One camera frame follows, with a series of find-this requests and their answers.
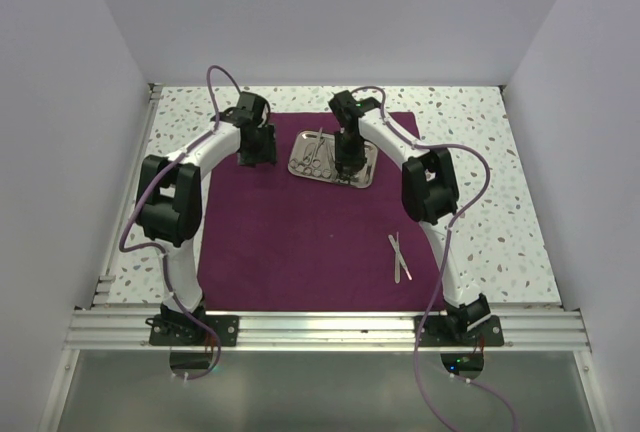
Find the steel instrument tray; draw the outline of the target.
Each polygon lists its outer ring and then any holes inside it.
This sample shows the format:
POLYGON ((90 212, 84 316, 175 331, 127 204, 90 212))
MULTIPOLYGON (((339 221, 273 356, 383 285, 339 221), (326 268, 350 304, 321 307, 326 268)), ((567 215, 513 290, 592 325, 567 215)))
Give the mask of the steel instrument tray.
POLYGON ((340 175, 335 168, 334 136, 323 132, 318 154, 311 165, 303 158, 311 152, 317 131, 304 130, 297 134, 287 162, 288 171, 297 177, 324 183, 345 185, 358 189, 368 188, 373 182, 378 158, 378 148, 365 142, 365 166, 355 175, 340 175))

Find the purple cloth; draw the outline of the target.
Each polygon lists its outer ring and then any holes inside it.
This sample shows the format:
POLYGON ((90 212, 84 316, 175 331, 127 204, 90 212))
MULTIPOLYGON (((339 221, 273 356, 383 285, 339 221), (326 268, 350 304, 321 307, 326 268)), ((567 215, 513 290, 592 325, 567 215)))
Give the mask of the purple cloth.
POLYGON ((228 311, 386 312, 440 309, 438 264, 401 203, 401 173, 380 155, 368 188, 292 175, 298 133, 333 132, 329 113, 276 113, 278 161, 211 173, 198 279, 207 307, 228 311), (399 233, 413 277, 394 282, 399 233))

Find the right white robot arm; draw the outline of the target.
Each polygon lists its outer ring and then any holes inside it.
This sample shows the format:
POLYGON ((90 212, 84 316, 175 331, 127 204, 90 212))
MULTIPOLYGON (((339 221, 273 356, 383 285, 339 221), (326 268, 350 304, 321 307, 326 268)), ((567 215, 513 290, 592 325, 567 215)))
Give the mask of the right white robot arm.
POLYGON ((459 270, 450 256, 453 226, 470 205, 460 208, 460 198, 451 150, 476 156, 485 169, 485 182, 474 204, 490 182, 487 161, 475 150, 460 144, 428 145, 410 134, 374 97, 356 99, 349 90, 333 95, 329 108, 338 121, 334 133, 334 164, 338 177, 350 179, 366 165, 365 144, 375 145, 401 171, 401 202, 405 213, 418 223, 440 262, 447 336, 457 344, 468 344, 481 332, 491 311, 480 287, 459 270))

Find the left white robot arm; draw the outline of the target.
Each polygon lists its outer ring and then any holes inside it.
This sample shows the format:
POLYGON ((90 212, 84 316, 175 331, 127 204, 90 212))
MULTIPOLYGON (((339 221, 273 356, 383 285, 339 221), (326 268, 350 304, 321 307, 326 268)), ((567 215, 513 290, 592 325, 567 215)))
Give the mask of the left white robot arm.
POLYGON ((244 167, 276 164, 270 113, 267 99, 242 92, 202 136, 167 156, 149 155, 142 162, 129 223, 143 229, 147 245, 161 256, 166 296, 160 316, 174 320, 172 331, 185 344, 201 342, 208 331, 193 245, 203 217, 202 179, 232 155, 244 167))

